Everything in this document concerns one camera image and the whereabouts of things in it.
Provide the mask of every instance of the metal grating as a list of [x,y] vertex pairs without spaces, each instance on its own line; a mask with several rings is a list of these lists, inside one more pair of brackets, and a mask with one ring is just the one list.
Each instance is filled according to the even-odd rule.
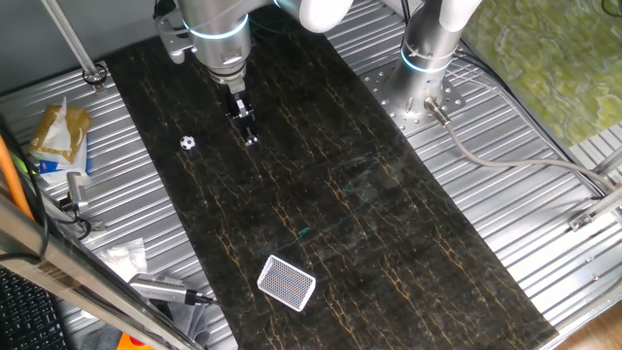
[[[59,103],[84,107],[93,122],[87,135],[90,176],[86,194],[90,202],[84,217],[102,221],[107,233],[87,239],[94,251],[142,237],[145,242],[149,273],[182,279],[190,288],[213,296],[205,273],[190,245],[173,205],[157,175],[145,145],[129,116],[115,86],[108,77],[108,91],[95,94],[82,80],[82,71],[0,98],[0,113],[19,142],[26,144],[44,109]],[[66,184],[48,186],[46,192],[59,199],[66,195]],[[67,329],[77,343],[103,323],[84,317],[81,310],[63,301],[62,313]],[[209,306],[209,348],[237,349],[237,343],[218,306]]]
[[[350,14],[327,37],[364,79],[397,60],[403,29],[401,16],[380,1],[355,0]],[[545,132],[513,108],[510,97],[501,95],[501,87],[479,69],[454,61],[447,78],[466,101],[451,116],[452,123],[476,155],[496,160],[560,158]],[[570,230],[568,221],[592,205],[594,195],[573,173],[550,166],[482,167],[466,160],[437,123],[406,129],[428,170],[557,328],[560,338],[555,342],[622,298],[619,293],[602,298],[622,275],[622,227],[606,215],[578,232]],[[622,127],[612,130],[619,133],[606,139],[610,153],[622,146]],[[606,156],[586,154],[594,160],[588,167]]]
[[[605,158],[610,156],[615,150],[622,147],[622,123],[614,125],[602,131],[598,135],[591,137],[576,146],[572,146],[570,151],[589,169],[593,169]],[[614,183],[622,182],[622,166],[608,174],[608,178]]]

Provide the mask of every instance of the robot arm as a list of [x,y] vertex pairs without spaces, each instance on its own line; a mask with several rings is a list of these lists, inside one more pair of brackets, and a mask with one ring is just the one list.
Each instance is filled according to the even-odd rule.
[[[332,29],[347,14],[353,0],[179,0],[184,26],[173,30],[168,15],[155,18],[155,28],[175,63],[183,63],[185,50],[207,66],[223,92],[226,114],[244,143],[258,142],[255,113],[244,84],[246,58],[251,52],[248,13],[264,5],[276,6],[315,33]],[[178,34],[188,32],[188,38]]]

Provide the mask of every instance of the small soccer ball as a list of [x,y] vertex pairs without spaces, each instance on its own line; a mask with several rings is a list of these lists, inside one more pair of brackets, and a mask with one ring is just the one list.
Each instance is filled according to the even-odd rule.
[[194,146],[196,146],[196,143],[194,143],[194,137],[192,136],[184,136],[182,137],[182,140],[180,141],[180,144],[182,145],[182,148],[186,151],[189,151],[191,149],[194,148]]

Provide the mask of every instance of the aluminum rail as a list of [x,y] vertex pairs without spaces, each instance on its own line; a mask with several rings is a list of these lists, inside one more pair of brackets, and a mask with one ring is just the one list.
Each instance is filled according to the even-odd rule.
[[[2,196],[0,217],[0,249],[11,253],[40,251],[42,228]],[[50,235],[44,262],[37,265],[25,261],[5,261],[2,264],[154,349],[168,349],[166,342],[180,350],[202,349],[90,252],[79,249],[69,240]],[[86,296],[82,287],[94,296]]]

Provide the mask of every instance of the metal clamp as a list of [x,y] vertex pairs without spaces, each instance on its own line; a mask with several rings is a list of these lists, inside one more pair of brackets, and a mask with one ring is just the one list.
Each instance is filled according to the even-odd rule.
[[611,213],[618,222],[622,222],[622,189],[610,193],[608,196],[587,208],[580,215],[570,220],[569,226],[577,232],[580,228],[593,223],[600,216]]

